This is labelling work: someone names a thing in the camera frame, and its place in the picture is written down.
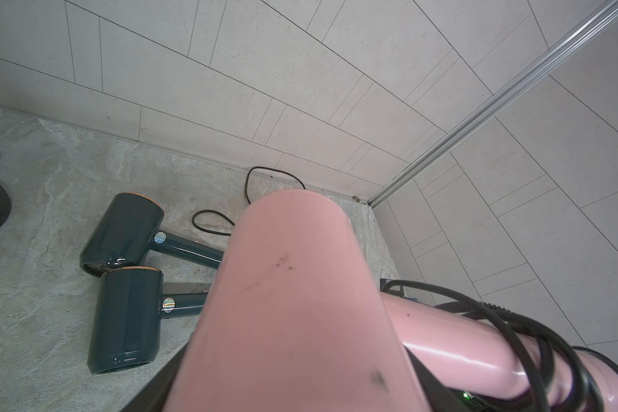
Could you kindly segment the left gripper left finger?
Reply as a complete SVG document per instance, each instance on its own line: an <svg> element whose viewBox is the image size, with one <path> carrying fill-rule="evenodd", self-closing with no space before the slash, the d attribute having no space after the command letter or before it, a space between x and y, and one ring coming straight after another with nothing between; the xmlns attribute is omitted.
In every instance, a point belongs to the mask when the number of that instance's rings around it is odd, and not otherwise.
<svg viewBox="0 0 618 412"><path fill-rule="evenodd" d="M121 411L161 412L180 370L187 347L187 344L184 345Z"/></svg>

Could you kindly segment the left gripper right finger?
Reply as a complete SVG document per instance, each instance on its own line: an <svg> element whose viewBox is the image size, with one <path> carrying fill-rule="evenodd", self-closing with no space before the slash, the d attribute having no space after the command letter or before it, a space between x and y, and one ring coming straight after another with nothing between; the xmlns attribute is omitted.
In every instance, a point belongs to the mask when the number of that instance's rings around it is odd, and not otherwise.
<svg viewBox="0 0 618 412"><path fill-rule="evenodd" d="M411 350L406 350L410 358L415 375L426 395L432 411L439 412L467 412L467 408L455 397L453 392L443 386L441 382L421 363Z"/></svg>

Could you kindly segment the green hair dryer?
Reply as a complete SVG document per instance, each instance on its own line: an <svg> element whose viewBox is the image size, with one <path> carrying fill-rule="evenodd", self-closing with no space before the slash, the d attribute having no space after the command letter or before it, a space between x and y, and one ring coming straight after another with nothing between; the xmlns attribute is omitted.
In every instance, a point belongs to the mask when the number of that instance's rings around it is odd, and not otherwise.
<svg viewBox="0 0 618 412"><path fill-rule="evenodd" d="M138 266L155 251L212 269L223 252L161 229L164 211L140 194L117 194L80 253L80 268L92 276Z"/></svg>
<svg viewBox="0 0 618 412"><path fill-rule="evenodd" d="M199 315L206 290L165 294L161 271L144 266L125 267L100 276L89 344L91 374L109 374L141 367L156 359L161 321Z"/></svg>

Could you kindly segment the pink hair dryer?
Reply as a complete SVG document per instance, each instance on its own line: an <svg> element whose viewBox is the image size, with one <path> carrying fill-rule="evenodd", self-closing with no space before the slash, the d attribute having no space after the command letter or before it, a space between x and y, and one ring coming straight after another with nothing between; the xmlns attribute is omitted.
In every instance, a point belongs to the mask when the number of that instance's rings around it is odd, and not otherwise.
<svg viewBox="0 0 618 412"><path fill-rule="evenodd" d="M432 411L406 350L464 405L618 411L618 366L523 315L430 284L378 286L348 216L281 190L238 220L166 411Z"/></svg>

